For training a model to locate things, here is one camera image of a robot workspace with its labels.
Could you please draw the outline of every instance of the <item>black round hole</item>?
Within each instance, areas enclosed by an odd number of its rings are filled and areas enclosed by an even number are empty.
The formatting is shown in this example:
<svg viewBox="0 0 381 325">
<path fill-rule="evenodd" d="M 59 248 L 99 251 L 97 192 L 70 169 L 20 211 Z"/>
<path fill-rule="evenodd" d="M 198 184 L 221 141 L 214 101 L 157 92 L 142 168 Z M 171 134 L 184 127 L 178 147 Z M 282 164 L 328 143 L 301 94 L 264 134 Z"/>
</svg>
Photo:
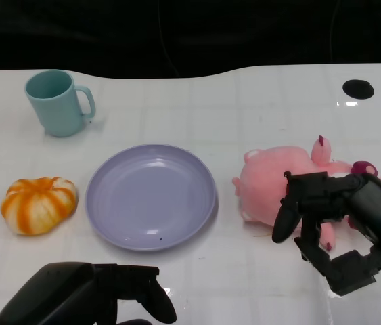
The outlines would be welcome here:
<svg viewBox="0 0 381 325">
<path fill-rule="evenodd" d="M 342 89 L 348 96 L 356 100 L 367 100 L 374 95 L 374 88 L 366 80 L 348 80 Z"/>
</svg>

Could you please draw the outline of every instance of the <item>mug handle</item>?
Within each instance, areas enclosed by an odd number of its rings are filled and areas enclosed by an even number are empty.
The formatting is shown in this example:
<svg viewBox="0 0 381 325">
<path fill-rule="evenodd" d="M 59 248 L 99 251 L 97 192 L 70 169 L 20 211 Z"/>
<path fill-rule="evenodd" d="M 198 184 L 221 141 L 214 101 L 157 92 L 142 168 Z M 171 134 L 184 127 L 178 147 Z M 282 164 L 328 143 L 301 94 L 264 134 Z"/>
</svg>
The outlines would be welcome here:
<svg viewBox="0 0 381 325">
<path fill-rule="evenodd" d="M 85 95 L 88 98 L 89 106 L 91 107 L 91 113 L 82 114 L 85 118 L 93 118 L 95 115 L 95 102 L 93 94 L 91 93 L 91 90 L 89 90 L 85 86 L 74 86 L 74 90 L 79 90 L 85 93 Z"/>
</svg>

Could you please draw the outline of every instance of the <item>table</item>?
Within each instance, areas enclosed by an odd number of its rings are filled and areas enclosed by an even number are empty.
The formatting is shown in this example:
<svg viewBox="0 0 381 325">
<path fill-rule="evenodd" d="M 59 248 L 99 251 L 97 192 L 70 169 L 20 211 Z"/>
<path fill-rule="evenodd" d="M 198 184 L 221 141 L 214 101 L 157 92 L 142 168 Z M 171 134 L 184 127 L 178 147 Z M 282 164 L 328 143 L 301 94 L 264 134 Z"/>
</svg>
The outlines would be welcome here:
<svg viewBox="0 0 381 325">
<path fill-rule="evenodd" d="M 19 178 L 56 176 L 79 189 L 76 213 L 55 231 L 14 236 L 0 215 L 0 310 L 40 267 L 58 261 L 156 265 L 179 325 L 381 324 L 377 283 L 336 297 L 301 260 L 292 240 L 272 243 L 270 229 L 243 224 L 231 179 L 253 148 L 298 145 L 310 151 L 318 135 L 332 156 L 368 160 L 381 173 L 381 64 L 267 66 L 211 77 L 112 80 L 72 73 L 88 86 L 97 116 L 69 138 L 45 135 L 23 87 L 36 71 L 0 71 L 0 202 Z M 342 92 L 349 79 L 375 89 L 368 100 Z M 81 98 L 84 109 L 87 101 Z M 84 194 L 96 168 L 117 152 L 145 143 L 180 146 L 210 168 L 219 192 L 217 218 L 195 238 L 158 253 L 124 251 L 91 229 Z M 338 225 L 333 256 L 370 243 Z M 133 301 L 118 304 L 118 320 L 154 321 Z"/>
</svg>

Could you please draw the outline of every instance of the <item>pink stuffed animal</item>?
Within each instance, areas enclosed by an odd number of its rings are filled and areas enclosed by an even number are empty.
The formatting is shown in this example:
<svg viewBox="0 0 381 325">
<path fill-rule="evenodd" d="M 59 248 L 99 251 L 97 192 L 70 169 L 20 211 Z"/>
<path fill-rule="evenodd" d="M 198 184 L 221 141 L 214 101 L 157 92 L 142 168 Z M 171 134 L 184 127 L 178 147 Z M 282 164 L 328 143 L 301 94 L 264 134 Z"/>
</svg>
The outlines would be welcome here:
<svg viewBox="0 0 381 325">
<path fill-rule="evenodd" d="M 252 150 L 244 155 L 246 163 L 240 178 L 232 182 L 236 186 L 236 195 L 240 197 L 240 213 L 244 221 L 260 221 L 273 226 L 280 208 L 280 200 L 286 195 L 287 181 L 285 171 L 293 175 L 328 172 L 362 173 L 376 172 L 376 168 L 368 162 L 358 162 L 353 169 L 348 163 L 330 161 L 332 149 L 327 139 L 319 136 L 313 145 L 311 156 L 306 150 L 295 146 L 274 147 L 267 150 Z M 321 225 L 321 245 L 328 251 L 336 243 L 331 223 Z"/>
</svg>

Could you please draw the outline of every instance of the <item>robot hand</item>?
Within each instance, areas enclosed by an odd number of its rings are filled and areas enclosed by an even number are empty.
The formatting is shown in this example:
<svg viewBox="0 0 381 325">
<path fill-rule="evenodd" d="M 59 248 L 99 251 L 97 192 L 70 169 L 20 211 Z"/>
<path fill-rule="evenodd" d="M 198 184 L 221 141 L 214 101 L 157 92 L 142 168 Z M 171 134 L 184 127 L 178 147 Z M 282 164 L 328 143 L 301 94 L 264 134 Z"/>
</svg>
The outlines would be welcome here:
<svg viewBox="0 0 381 325">
<path fill-rule="evenodd" d="M 116 325 L 117 299 L 136 300 L 158 321 L 171 324 L 177 315 L 156 280 L 158 274 L 157 267 L 48 264 L 4 307 L 0 325 Z"/>
<path fill-rule="evenodd" d="M 375 282 L 381 270 L 381 180 L 370 174 L 328 177 L 327 173 L 291 175 L 288 193 L 273 229 L 276 243 L 290 237 L 302 219 L 300 237 L 294 239 L 305 261 L 323 276 L 333 292 L 345 295 Z M 319 247 L 321 224 L 349 215 L 353 225 L 373 244 L 370 254 L 347 252 L 333 260 Z"/>
</svg>

